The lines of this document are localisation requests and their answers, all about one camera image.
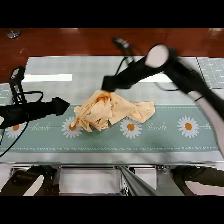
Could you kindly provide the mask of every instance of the yellow flower center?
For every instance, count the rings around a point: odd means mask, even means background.
[[[135,129],[135,126],[133,124],[128,124],[128,130],[133,131]]]
[[[71,124],[69,125],[69,129],[71,130],[71,131],[74,131],[75,129],[76,129],[76,125],[74,125],[73,127],[71,126]]]
[[[17,130],[19,129],[19,124],[14,125],[14,126],[12,127],[12,129],[13,129],[13,131],[17,131]]]
[[[190,123],[186,123],[186,124],[185,124],[185,128],[186,128],[187,130],[191,130],[191,129],[192,129],[192,124],[190,124]]]

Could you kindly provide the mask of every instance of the robotic arm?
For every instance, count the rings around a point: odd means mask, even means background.
[[[129,89],[141,79],[162,71],[182,92],[188,94],[208,117],[224,157],[224,100],[209,89],[197,71],[177,56],[175,49],[163,44],[153,46],[145,57],[129,63],[122,72],[115,76],[105,76],[102,90],[113,92],[116,89]]]

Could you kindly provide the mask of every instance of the yellow towel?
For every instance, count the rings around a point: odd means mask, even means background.
[[[130,103],[116,93],[97,90],[81,107],[74,108],[76,119],[71,126],[82,126],[92,132],[90,126],[99,131],[108,128],[126,116],[144,123],[154,113],[154,102]]]

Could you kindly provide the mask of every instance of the beige cloth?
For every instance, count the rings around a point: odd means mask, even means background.
[[[71,126],[80,125],[92,132],[90,126],[99,131],[108,128],[126,116],[141,123],[148,120],[154,113],[154,102],[130,103],[116,93],[97,90],[81,107],[74,108],[76,119]]]

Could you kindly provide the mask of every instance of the daisy print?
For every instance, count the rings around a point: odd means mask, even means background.
[[[66,138],[75,138],[76,136],[79,136],[82,134],[81,130],[83,130],[82,127],[74,125],[73,127],[71,126],[71,123],[74,121],[74,117],[69,117],[66,119],[65,122],[63,122],[62,125],[62,132],[63,135],[66,136]]]
[[[129,118],[124,119],[121,122],[120,127],[121,127],[120,131],[123,132],[123,135],[125,135],[126,138],[130,138],[130,139],[135,138],[136,136],[139,136],[142,130],[141,123]]]
[[[179,119],[177,127],[179,128],[178,130],[182,132],[182,135],[188,138],[194,138],[199,133],[199,127],[194,118],[182,117]]]
[[[26,123],[22,123],[6,128],[6,135],[8,136],[8,138],[17,138],[22,132],[22,130],[25,128],[25,126]]]

